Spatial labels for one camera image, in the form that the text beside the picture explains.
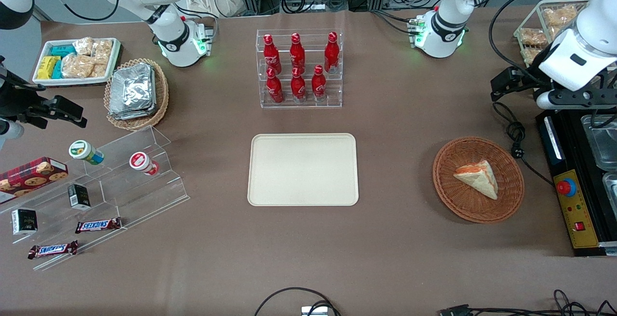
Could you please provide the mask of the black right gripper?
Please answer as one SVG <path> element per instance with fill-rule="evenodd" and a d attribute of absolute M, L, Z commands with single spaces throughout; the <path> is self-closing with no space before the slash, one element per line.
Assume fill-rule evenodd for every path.
<path fill-rule="evenodd" d="M 48 119 L 63 120 L 73 123 L 82 129 L 87 126 L 83 116 L 83 107 L 57 95 L 46 101 L 46 106 L 35 104 L 35 91 L 30 89 L 26 81 L 4 66 L 5 57 L 0 57 L 0 116 L 8 120 L 19 120 L 38 129 L 46 129 Z"/>

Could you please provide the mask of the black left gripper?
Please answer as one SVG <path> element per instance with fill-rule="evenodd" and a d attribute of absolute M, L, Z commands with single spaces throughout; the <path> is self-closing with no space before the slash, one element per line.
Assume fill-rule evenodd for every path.
<path fill-rule="evenodd" d="M 500 98 L 515 90 L 524 92 L 531 90 L 533 98 L 553 90 L 552 79 L 539 68 L 527 68 L 524 72 L 515 66 L 509 66 L 501 73 L 501 79 L 491 80 L 491 101 L 495 103 Z"/>

